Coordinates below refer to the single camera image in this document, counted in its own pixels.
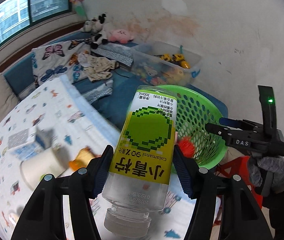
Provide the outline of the grey gloved right hand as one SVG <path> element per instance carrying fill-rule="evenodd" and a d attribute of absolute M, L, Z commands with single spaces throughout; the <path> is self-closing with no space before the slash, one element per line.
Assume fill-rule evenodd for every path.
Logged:
<path fill-rule="evenodd" d="M 267 197 L 284 191 L 283 157 L 250 157 L 247 168 L 257 194 Z"/>

